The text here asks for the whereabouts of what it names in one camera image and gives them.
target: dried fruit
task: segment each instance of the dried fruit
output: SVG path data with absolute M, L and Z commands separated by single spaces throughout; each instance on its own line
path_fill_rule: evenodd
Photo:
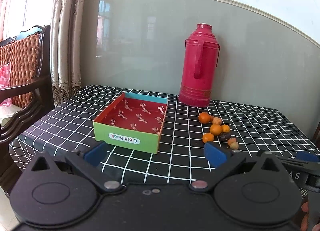
M 239 149 L 239 144 L 237 142 L 233 142 L 231 145 L 230 145 L 230 148 L 232 150 L 237 150 Z
M 224 141 L 227 141 L 231 138 L 231 133 L 230 132 L 225 132 L 225 133 L 221 133 L 219 135 L 219 140 L 224 142 Z
M 202 113 L 200 113 L 198 119 L 201 123 L 209 123 L 211 120 L 211 117 L 208 113 L 202 112 Z
M 212 124 L 221 125 L 221 124 L 222 124 L 222 119 L 219 118 L 219 117 L 214 117 L 214 118 L 212 119 Z
M 209 141 L 213 141 L 214 140 L 214 136 L 211 133 L 206 133 L 202 136 L 202 141 L 204 143 L 209 142 Z
M 221 126 L 222 132 L 230 132 L 230 127 L 227 124 Z
M 210 126 L 210 133 L 212 133 L 213 135 L 219 135 L 221 134 L 222 129 L 221 126 L 218 124 L 213 124 L 212 126 Z
M 234 143 L 236 141 L 237 141 L 237 139 L 231 138 L 230 140 L 228 140 L 228 145 L 230 146 L 232 143 Z

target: floor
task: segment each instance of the floor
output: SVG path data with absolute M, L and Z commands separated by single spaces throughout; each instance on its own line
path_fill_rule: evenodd
M 0 231 L 11 231 L 17 224 L 9 199 L 0 188 Z

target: table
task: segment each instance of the table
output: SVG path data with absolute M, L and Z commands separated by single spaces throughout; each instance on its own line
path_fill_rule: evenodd
M 158 154 L 109 145 L 98 168 L 123 184 L 128 182 L 174 183 L 201 179 L 214 170 L 203 154 L 202 135 L 210 124 L 198 121 L 201 112 L 222 118 L 239 143 L 239 150 L 255 155 L 259 149 L 294 158 L 297 151 L 319 154 L 316 146 L 278 110 L 211 100 L 207 108 L 179 102 L 177 95 L 90 85 L 55 108 L 19 135 L 9 151 L 22 170 L 38 151 L 62 155 L 84 150 L 95 143 L 93 120 L 123 92 L 169 99 Z

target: window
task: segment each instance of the window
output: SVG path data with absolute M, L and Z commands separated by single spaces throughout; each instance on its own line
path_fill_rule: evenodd
M 147 40 L 153 40 L 155 37 L 156 17 L 148 16 Z
M 53 0 L 7 0 L 4 37 L 17 35 L 34 25 L 50 23 Z
M 97 54 L 105 52 L 109 46 L 110 4 L 100 0 L 97 30 Z

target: finger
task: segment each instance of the finger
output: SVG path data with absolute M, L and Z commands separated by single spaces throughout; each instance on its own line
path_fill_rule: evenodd
M 301 221 L 301 231 L 307 231 L 308 228 L 308 214 L 306 214 Z
M 301 209 L 303 212 L 308 213 L 309 212 L 309 202 L 303 203 L 301 206 Z
M 320 231 L 320 224 L 316 224 L 316 225 L 313 227 L 312 231 Z

